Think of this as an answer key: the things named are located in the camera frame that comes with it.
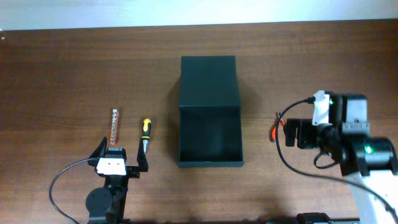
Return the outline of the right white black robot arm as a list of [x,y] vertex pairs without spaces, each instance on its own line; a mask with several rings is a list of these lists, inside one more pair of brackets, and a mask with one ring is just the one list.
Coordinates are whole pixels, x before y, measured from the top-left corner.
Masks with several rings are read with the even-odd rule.
[[313,105],[311,118],[277,116],[285,145],[318,149],[340,167],[341,177],[301,175],[349,185],[361,223],[397,223],[397,154],[389,139],[371,137],[367,98],[319,90],[303,103]]

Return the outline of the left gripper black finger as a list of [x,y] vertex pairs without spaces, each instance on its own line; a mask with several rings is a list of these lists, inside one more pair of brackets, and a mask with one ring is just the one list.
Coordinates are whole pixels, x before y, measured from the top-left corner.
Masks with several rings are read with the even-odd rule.
[[102,139],[102,141],[100,142],[99,146],[90,155],[89,159],[99,159],[101,157],[104,157],[105,151],[106,151],[107,142],[108,142],[107,137],[104,137]]
[[137,163],[141,172],[147,172],[149,170],[149,165],[146,158],[148,143],[148,139],[141,139],[139,143],[139,148],[137,152]]

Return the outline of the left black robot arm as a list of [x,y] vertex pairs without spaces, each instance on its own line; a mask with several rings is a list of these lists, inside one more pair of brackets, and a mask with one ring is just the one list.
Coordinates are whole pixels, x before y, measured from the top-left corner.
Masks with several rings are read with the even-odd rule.
[[137,166],[127,166],[126,150],[108,147],[106,138],[90,155],[88,164],[104,178],[104,185],[92,190],[86,198],[89,223],[131,223],[130,219],[124,218],[128,183],[129,179],[138,179],[142,172],[149,170],[146,158],[148,142],[148,136],[139,142]]

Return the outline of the small orange-handled cutting pliers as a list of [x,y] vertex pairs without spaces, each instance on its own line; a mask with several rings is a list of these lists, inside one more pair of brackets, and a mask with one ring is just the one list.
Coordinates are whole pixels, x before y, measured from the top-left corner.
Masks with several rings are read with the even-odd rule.
[[270,140],[270,142],[275,142],[275,139],[276,139],[276,126],[279,125],[279,126],[281,126],[283,128],[285,126],[285,124],[286,124],[285,120],[280,118],[280,113],[276,112],[274,123],[271,126],[270,131],[269,131],[269,140]]

